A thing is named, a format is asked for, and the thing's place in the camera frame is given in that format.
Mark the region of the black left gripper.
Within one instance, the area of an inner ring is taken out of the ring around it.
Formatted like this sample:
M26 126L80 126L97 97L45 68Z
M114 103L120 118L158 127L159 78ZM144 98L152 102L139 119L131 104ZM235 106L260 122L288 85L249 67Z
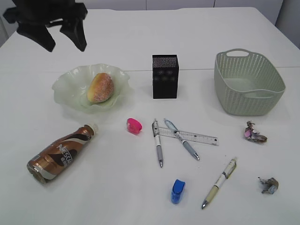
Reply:
M8 23L19 22L16 30L19 35L31 39L52 52L56 43L46 26L39 24L64 19L60 32L67 36L81 52L85 51L87 42L83 19L88 11L84 3L77 3L74 0L14 0L13 3L15 6L7 8L3 17Z

